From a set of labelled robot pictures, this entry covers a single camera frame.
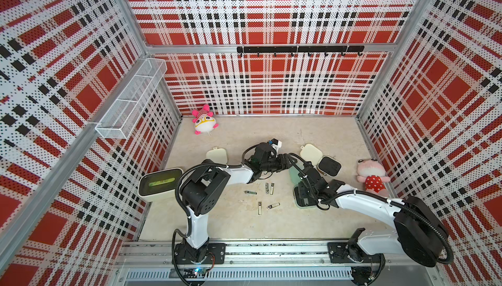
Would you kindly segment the mint green manicure case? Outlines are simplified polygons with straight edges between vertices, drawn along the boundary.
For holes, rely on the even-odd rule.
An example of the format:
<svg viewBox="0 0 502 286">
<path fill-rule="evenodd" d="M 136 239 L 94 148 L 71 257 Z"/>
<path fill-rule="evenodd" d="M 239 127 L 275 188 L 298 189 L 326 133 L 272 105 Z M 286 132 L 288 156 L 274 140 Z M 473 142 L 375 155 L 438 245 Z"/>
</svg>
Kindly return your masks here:
<svg viewBox="0 0 502 286">
<path fill-rule="evenodd" d="M 326 187 L 326 180 L 311 165 L 289 169 L 294 184 L 294 200 L 298 208 L 311 208 L 318 205 L 318 194 Z"/>
</svg>

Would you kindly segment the cream manicure case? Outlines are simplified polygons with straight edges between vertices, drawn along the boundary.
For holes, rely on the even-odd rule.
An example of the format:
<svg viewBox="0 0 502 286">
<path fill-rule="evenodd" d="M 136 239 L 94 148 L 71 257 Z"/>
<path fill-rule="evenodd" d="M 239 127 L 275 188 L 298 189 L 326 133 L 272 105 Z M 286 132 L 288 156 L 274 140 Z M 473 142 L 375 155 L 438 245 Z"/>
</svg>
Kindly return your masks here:
<svg viewBox="0 0 502 286">
<path fill-rule="evenodd" d="M 213 149 L 209 150 L 206 153 L 205 159 L 209 159 L 213 163 L 227 164 L 228 163 L 227 151 L 224 148 L 213 147 Z"/>
<path fill-rule="evenodd" d="M 342 165 L 330 156 L 324 155 L 321 150 L 312 144 L 301 146 L 300 157 L 305 162 L 310 162 L 324 176 L 336 177 Z"/>
</svg>

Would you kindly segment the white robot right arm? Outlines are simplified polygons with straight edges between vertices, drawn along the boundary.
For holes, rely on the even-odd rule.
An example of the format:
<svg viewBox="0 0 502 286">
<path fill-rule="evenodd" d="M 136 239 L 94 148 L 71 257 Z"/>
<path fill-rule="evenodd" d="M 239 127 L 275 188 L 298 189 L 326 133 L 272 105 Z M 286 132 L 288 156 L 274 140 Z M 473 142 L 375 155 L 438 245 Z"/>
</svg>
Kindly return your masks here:
<svg viewBox="0 0 502 286">
<path fill-rule="evenodd" d="M 454 252 L 444 224 L 421 199 L 390 197 L 386 189 L 390 178 L 377 160 L 358 161 L 356 179 L 364 186 L 360 190 L 338 180 L 327 182 L 299 155 L 291 153 L 289 158 L 299 172 L 300 195 L 312 199 L 318 209 L 352 210 L 389 226 L 389 230 L 380 232 L 357 230 L 353 261 L 359 261 L 362 255 L 382 253 L 403 254 L 426 267 L 453 263 Z"/>
</svg>

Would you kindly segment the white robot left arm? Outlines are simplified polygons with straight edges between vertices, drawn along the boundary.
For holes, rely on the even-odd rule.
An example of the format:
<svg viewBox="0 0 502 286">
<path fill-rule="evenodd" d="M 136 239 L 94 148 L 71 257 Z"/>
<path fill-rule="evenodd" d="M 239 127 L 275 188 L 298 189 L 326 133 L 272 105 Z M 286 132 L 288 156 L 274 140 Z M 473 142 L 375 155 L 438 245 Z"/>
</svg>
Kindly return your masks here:
<svg viewBox="0 0 502 286">
<path fill-rule="evenodd" d="M 181 243 L 173 244 L 174 263 L 200 264 L 213 260 L 208 234 L 209 212 L 216 206 L 229 185 L 252 184 L 264 173 L 274 174 L 292 167 L 294 161 L 280 153 L 282 143 L 277 139 L 261 142 L 246 149 L 240 164 L 216 163 L 210 159 L 189 168 L 180 177 L 175 189 L 178 205 L 186 214 L 187 228 L 174 235 Z"/>
</svg>

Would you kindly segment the silver clipper bottom right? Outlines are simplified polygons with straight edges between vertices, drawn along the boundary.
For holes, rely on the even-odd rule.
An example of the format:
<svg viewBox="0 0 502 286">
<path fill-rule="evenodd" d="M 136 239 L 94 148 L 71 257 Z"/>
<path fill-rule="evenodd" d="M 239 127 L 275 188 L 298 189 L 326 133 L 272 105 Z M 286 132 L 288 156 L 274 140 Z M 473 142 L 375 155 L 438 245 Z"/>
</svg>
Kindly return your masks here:
<svg viewBox="0 0 502 286">
<path fill-rule="evenodd" d="M 276 208 L 276 207 L 279 207 L 281 204 L 279 202 L 277 203 L 274 203 L 274 204 L 270 204 L 269 206 L 267 206 L 268 210 L 271 210 L 273 208 Z"/>
</svg>

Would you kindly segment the pink frog plush red dress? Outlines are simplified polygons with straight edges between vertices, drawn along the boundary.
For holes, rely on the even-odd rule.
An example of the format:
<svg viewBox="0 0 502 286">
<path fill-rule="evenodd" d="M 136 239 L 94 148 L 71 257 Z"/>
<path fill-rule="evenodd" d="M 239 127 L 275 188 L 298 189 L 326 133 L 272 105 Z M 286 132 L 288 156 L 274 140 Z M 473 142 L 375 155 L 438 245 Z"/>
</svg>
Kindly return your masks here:
<svg viewBox="0 0 502 286">
<path fill-rule="evenodd" d="M 359 183 L 364 184 L 365 191 L 381 197 L 389 197 L 390 193 L 386 185 L 391 182 L 391 179 L 378 160 L 359 160 L 356 179 Z"/>
</svg>

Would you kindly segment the pink white owl plush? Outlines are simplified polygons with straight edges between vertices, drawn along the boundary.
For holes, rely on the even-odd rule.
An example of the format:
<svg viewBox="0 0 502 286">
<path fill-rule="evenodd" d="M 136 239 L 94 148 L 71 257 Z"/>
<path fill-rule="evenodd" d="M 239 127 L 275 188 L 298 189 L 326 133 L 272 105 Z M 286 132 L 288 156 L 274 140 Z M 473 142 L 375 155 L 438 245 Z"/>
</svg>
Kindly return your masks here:
<svg viewBox="0 0 502 286">
<path fill-rule="evenodd" d="M 192 110 L 192 115 L 195 135 L 211 133 L 219 127 L 217 120 L 214 118 L 214 113 L 208 104 L 205 104 L 200 110 Z"/>
</svg>

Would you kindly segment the white box green screen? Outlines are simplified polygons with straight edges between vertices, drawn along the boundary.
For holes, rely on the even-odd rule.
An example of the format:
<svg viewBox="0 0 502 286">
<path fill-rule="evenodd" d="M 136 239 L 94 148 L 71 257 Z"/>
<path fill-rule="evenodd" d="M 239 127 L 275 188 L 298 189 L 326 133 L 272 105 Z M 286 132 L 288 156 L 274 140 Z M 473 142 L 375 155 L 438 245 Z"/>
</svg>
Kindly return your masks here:
<svg viewBox="0 0 502 286">
<path fill-rule="evenodd" d="M 183 173 L 181 168 L 169 168 L 144 175 L 139 180 L 138 196 L 147 202 L 174 198 Z"/>
</svg>

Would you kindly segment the black wall hook rail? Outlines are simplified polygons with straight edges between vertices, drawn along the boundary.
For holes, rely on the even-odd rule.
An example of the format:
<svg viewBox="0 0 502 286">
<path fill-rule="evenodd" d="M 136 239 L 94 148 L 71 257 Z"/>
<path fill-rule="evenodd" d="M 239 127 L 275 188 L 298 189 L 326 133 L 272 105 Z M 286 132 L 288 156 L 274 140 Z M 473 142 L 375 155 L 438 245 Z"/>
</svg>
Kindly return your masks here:
<svg viewBox="0 0 502 286">
<path fill-rule="evenodd" d="M 265 54 L 279 54 L 279 53 L 340 53 L 344 55 L 345 53 L 357 53 L 358 55 L 363 53 L 365 49 L 364 45 L 332 45 L 332 46 L 240 46 L 237 47 L 237 53 L 255 53 Z"/>
</svg>

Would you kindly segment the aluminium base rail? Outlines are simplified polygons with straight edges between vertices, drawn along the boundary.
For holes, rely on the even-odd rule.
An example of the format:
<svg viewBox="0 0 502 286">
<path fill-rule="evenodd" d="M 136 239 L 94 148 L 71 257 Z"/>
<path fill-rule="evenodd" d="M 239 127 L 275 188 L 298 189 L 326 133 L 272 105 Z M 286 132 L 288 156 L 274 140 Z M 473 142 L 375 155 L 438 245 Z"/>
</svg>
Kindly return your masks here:
<svg viewBox="0 0 502 286">
<path fill-rule="evenodd" d="M 209 247 L 210 255 L 194 264 L 172 251 L 171 242 L 133 242 L 119 253 L 112 285 L 249 285 L 294 282 L 300 285 L 362 283 L 374 285 L 441 285 L 435 269 L 403 255 L 349 258 L 344 240 L 228 240 Z"/>
</svg>

